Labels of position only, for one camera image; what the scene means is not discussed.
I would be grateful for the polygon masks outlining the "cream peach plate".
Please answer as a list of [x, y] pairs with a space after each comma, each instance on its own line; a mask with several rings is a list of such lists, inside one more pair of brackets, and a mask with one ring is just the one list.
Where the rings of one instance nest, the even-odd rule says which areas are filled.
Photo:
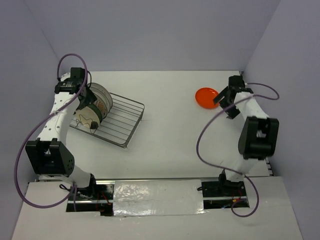
[[78, 122], [80, 122], [84, 127], [90, 129], [91, 122], [99, 123], [99, 120], [97, 118], [94, 118], [91, 115], [91, 113], [92, 111], [88, 107], [85, 107], [75, 112], [75, 119]]

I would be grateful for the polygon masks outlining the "orange translucent plate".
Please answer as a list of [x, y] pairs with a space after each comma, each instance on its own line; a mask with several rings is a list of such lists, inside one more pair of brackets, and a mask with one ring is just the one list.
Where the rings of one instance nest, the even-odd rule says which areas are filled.
[[210, 87], [202, 87], [198, 89], [195, 93], [195, 100], [199, 106], [204, 109], [216, 109], [219, 107], [219, 103], [214, 103], [214, 98], [219, 94], [213, 88]]

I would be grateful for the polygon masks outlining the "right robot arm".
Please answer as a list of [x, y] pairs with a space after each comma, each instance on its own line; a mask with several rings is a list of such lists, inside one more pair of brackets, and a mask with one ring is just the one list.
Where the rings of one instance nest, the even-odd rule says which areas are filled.
[[217, 190], [228, 196], [243, 186], [244, 175], [259, 162], [274, 155], [279, 131], [279, 121], [269, 117], [254, 99], [254, 92], [248, 88], [241, 75], [228, 78], [228, 85], [214, 99], [227, 114], [228, 119], [242, 115], [244, 125], [238, 140], [238, 160], [218, 177]]

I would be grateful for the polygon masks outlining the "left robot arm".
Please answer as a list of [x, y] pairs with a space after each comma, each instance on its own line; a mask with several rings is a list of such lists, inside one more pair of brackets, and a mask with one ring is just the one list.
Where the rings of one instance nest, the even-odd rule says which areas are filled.
[[72, 67], [70, 75], [59, 81], [54, 89], [53, 115], [44, 124], [36, 140], [29, 140], [25, 151], [37, 175], [76, 184], [77, 193], [90, 200], [97, 196], [95, 177], [76, 166], [73, 154], [66, 147], [68, 129], [74, 114], [93, 101], [93, 93], [85, 87], [77, 92], [85, 80], [85, 69]]

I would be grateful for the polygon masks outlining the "green blue floral plate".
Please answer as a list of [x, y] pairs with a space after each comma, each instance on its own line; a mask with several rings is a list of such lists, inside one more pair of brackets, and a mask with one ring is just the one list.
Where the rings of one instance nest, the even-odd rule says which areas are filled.
[[94, 103], [89, 104], [87, 107], [91, 110], [91, 115], [101, 123], [103, 121], [101, 110]]

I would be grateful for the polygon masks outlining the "white enamel plate green rim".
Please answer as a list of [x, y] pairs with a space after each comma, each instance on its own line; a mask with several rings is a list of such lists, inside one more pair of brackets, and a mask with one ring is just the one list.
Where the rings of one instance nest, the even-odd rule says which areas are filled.
[[113, 107], [113, 98], [111, 94], [104, 88], [102, 85], [98, 83], [91, 83], [90, 90], [96, 95], [96, 97], [104, 103], [107, 112], [109, 113]]

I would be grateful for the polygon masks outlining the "white plate orange sunburst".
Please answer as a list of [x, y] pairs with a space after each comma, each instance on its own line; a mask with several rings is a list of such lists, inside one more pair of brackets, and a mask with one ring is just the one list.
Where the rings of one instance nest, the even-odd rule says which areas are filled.
[[109, 99], [99, 90], [93, 90], [92, 93], [96, 97], [94, 104], [100, 110], [102, 118], [105, 119], [111, 110], [111, 103]]

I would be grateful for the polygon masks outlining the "silver foil tape sheet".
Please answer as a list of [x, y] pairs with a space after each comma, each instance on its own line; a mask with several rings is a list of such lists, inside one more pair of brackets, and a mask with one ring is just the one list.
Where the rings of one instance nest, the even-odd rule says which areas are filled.
[[193, 180], [117, 181], [113, 190], [116, 217], [185, 216], [205, 213], [201, 185]]

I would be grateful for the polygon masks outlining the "metal base rail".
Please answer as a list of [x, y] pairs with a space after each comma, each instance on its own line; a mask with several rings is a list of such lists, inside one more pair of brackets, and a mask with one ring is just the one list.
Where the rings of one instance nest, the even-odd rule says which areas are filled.
[[187, 216], [211, 209], [248, 208], [243, 182], [216, 179], [117, 180], [97, 183], [92, 197], [68, 198], [66, 212], [106, 217]]

